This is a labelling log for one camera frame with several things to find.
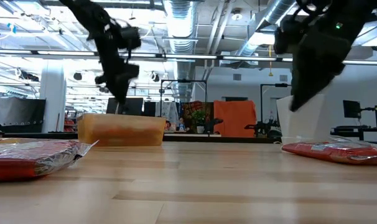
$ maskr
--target red bag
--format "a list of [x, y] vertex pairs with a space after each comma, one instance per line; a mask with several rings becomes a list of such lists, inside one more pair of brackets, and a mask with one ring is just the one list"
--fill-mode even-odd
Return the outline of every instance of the red bag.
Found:
[[330, 162], [377, 165], [377, 144], [332, 138], [329, 142], [286, 144], [282, 150]]
[[0, 139], [0, 181], [51, 174], [72, 165], [90, 147], [66, 140]]

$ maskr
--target computer monitor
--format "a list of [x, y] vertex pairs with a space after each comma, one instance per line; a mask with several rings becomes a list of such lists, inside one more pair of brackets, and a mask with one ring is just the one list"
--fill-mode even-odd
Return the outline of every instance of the computer monitor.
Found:
[[360, 102], [344, 100], [343, 101], [343, 113], [346, 118], [361, 118]]
[[108, 99], [107, 111], [110, 114], [142, 115], [143, 98], [127, 98], [125, 105], [118, 105], [116, 98]]

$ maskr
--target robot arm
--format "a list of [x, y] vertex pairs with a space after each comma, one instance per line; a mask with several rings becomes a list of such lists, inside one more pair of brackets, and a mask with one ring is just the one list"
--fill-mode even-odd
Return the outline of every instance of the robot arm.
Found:
[[90, 0], [60, 0], [74, 14], [78, 22], [89, 31], [88, 40], [94, 40], [104, 74], [97, 77], [96, 84], [106, 83], [108, 90], [122, 104], [125, 104], [129, 81], [137, 78], [139, 67], [128, 64], [119, 56], [119, 49], [133, 49], [141, 46], [137, 27], [121, 27], [97, 3]]
[[[297, 0], [299, 9], [275, 32], [276, 54], [292, 53], [291, 111], [298, 110], [344, 69], [343, 60], [377, 8], [377, 0]], [[313, 4], [316, 10], [311, 11]], [[300, 10], [309, 14], [297, 21]]]

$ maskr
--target wooden tabletop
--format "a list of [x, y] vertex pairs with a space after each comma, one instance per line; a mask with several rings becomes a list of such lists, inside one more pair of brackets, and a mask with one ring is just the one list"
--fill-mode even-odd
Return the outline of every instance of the wooden tabletop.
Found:
[[92, 149], [40, 180], [0, 184], [0, 223], [377, 223], [377, 167], [272, 144]]

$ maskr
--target ceiling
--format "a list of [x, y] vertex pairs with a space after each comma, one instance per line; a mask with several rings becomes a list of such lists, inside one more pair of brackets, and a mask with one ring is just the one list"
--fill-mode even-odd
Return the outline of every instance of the ceiling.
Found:
[[[161, 0], [155, 0], [154, 9], [143, 9], [150, 1], [119, 1], [119, 0], [94, 0], [100, 2], [111, 17], [115, 18], [122, 26], [128, 21], [133, 26], [138, 26], [142, 37], [142, 47], [139, 52], [160, 52], [164, 49], [170, 50], [168, 37], [167, 18], [165, 12], [158, 10], [162, 8]], [[195, 38], [195, 54], [204, 54], [207, 48], [209, 36], [212, 31], [213, 18], [221, 0], [196, 1], [197, 21]], [[228, 22], [223, 32], [223, 38], [217, 47], [217, 54], [221, 52], [233, 52], [238, 50], [245, 42], [248, 31], [247, 26], [252, 15], [264, 10], [268, 0], [240, 0], [233, 1], [233, 8], [239, 9], [242, 19], [233, 20], [230, 12], [222, 15], [228, 16]], [[92, 41], [87, 41], [88, 32], [78, 23], [74, 15], [58, 1], [44, 0], [15, 0], [0, 1], [0, 49], [29, 49], [29, 50], [69, 50], [69, 51], [95, 51], [96, 47]], [[258, 49], [260, 55], [269, 55], [267, 49]], [[351, 58], [364, 59], [370, 54], [370, 48], [356, 48], [350, 55]], [[19, 68], [31, 74], [37, 75], [40, 79], [42, 73], [41, 58], [17, 58], [0, 57], [0, 83], [33, 83], [21, 80], [16, 76], [16, 69]], [[106, 105], [109, 94], [101, 93], [95, 88], [94, 78], [101, 75], [101, 66], [97, 60], [67, 59], [65, 66], [73, 67], [75, 71], [68, 74], [67, 79], [67, 104], [79, 107], [98, 108]], [[149, 75], [157, 73], [161, 78], [174, 77], [173, 62], [133, 62], [140, 65], [139, 78], [132, 81], [131, 86], [136, 89], [129, 91], [129, 95], [145, 95], [152, 100], [159, 100], [159, 83], [154, 83]], [[223, 73], [218, 68], [216, 73]], [[82, 80], [73, 78], [73, 73], [80, 72]], [[0, 92], [15, 91], [39, 97], [38, 86], [0, 86]], [[172, 96], [172, 90], [166, 93]], [[88, 102], [86, 98], [95, 97], [97, 100]]]

